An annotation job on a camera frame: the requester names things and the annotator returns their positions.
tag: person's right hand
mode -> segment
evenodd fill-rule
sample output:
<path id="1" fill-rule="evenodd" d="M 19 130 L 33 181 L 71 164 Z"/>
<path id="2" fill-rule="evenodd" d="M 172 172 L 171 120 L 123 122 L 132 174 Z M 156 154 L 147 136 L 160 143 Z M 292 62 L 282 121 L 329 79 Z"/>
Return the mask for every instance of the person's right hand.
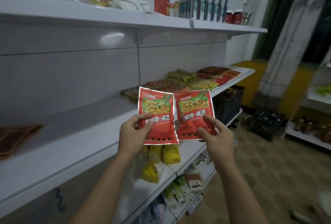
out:
<path id="1" fill-rule="evenodd" d="M 210 158 L 214 161 L 216 171 L 229 165 L 235 165 L 234 161 L 234 135 L 221 121 L 204 115 L 204 119 L 212 123 L 219 130 L 216 136 L 211 135 L 206 129 L 199 127 L 198 133 L 205 140 Z"/>

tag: yellow wall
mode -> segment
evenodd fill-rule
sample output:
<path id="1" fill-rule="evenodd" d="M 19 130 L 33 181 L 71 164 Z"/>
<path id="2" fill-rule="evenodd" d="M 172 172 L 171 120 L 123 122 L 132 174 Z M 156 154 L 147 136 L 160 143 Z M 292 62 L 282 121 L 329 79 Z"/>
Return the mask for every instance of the yellow wall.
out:
<path id="1" fill-rule="evenodd" d="M 235 64 L 235 66 L 238 67 L 255 69 L 255 73 L 253 75 L 238 83 L 238 85 L 245 87 L 245 93 L 242 101 L 243 105 L 255 108 L 255 105 L 252 104 L 252 100 L 259 86 L 260 79 L 262 78 L 267 63 L 267 61 L 255 60 L 250 62 L 244 61 L 242 63 Z M 291 116 L 292 111 L 296 109 L 298 101 L 301 99 L 304 92 L 306 91 L 315 70 L 315 68 L 311 67 L 298 67 L 298 70 L 293 77 L 284 98 L 280 102 L 278 112 L 285 113 L 288 118 Z"/>

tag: snack packet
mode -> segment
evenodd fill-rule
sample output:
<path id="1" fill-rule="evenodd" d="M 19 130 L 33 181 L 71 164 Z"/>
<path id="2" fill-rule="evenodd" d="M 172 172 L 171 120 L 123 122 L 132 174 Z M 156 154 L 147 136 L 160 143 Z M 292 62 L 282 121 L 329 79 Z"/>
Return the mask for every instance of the snack packet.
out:
<path id="1" fill-rule="evenodd" d="M 149 121 L 154 122 L 153 129 L 147 134 L 145 145 L 179 144 L 174 125 L 174 98 L 172 93 L 139 88 L 138 112 L 152 113 L 153 117 L 142 120 L 139 129 Z"/>
<path id="2" fill-rule="evenodd" d="M 180 122 L 177 130 L 179 140 L 202 139 L 197 132 L 198 127 L 205 128 L 211 135 L 216 135 L 215 126 L 202 117 L 205 114 L 215 117 L 209 90 L 195 90 L 178 95 L 176 108 Z"/>

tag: finger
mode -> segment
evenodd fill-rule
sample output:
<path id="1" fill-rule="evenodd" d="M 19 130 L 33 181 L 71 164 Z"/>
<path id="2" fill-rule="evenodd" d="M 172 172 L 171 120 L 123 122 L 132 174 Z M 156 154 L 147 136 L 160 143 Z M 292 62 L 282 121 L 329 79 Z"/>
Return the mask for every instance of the finger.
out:
<path id="1" fill-rule="evenodd" d="M 142 137 L 145 138 L 147 134 L 153 129 L 154 122 L 149 122 L 143 128 L 139 130 L 139 132 L 143 135 Z"/>
<path id="2" fill-rule="evenodd" d="M 208 122 L 212 123 L 216 128 L 221 132 L 225 129 L 227 129 L 226 125 L 223 124 L 221 121 L 219 121 L 216 118 L 213 118 L 207 114 L 204 115 L 204 119 L 207 120 Z"/>
<path id="3" fill-rule="evenodd" d="M 153 116 L 152 113 L 143 113 L 143 114 L 137 114 L 131 117 L 128 121 L 126 121 L 126 124 L 129 124 L 130 126 L 134 126 L 135 124 L 139 123 L 139 121 L 143 119 L 149 119 Z"/>
<path id="4" fill-rule="evenodd" d="M 212 135 L 204 128 L 202 127 L 198 127 L 198 133 L 201 135 L 201 137 L 205 140 L 208 141 L 210 137 L 212 137 Z"/>

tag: tiled floor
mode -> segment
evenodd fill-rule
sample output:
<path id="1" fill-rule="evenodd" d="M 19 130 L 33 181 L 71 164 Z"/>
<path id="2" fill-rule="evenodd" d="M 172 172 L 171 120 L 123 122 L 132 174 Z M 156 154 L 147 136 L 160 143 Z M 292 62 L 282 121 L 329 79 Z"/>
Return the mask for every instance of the tiled floor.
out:
<path id="1" fill-rule="evenodd" d="M 270 223 L 297 223 L 289 218 L 289 209 L 314 219 L 308 206 L 317 202 L 319 190 L 331 190 L 331 156 L 288 139 L 267 142 L 242 126 L 235 134 L 236 163 Z M 218 174 L 194 213 L 181 218 L 180 224 L 186 223 L 229 223 Z"/>

